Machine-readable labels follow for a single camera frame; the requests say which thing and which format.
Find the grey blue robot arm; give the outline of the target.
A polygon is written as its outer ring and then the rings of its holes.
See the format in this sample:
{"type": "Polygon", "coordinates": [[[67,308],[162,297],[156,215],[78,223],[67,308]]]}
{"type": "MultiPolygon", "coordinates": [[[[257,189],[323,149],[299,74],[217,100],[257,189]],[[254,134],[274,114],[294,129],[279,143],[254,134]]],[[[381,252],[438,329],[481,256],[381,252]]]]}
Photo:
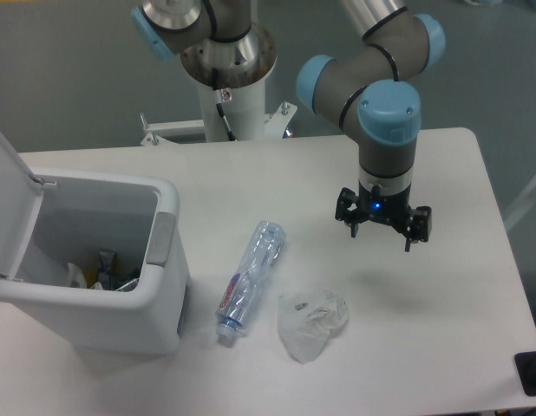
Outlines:
{"type": "MultiPolygon", "coordinates": [[[[413,15],[402,1],[346,1],[343,9],[363,41],[345,61],[311,57],[296,94],[359,148],[357,191],[343,189],[335,217],[357,233],[367,221],[392,227],[407,244],[427,242],[432,211],[412,207],[409,194],[421,129],[421,99],[409,79],[434,65],[446,39],[431,16],[413,15]]],[[[255,23],[248,1],[142,1],[132,9],[153,54],[179,57],[203,89],[210,141],[260,139],[265,132],[262,86],[277,57],[268,31],[255,23]]]]}

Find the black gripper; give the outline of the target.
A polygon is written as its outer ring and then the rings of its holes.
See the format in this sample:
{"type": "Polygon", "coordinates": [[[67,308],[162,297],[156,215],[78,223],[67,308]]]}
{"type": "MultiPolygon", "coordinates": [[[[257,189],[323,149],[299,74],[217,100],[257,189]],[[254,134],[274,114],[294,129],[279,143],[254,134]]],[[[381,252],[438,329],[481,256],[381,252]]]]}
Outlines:
{"type": "Polygon", "coordinates": [[[410,190],[409,185],[397,194],[374,197],[362,186],[358,196],[344,187],[337,198],[335,220],[350,228],[351,237],[356,237],[360,223],[365,221],[401,226],[404,250],[410,252],[412,244],[426,243],[432,230],[432,208],[426,205],[411,208],[410,190]]]}

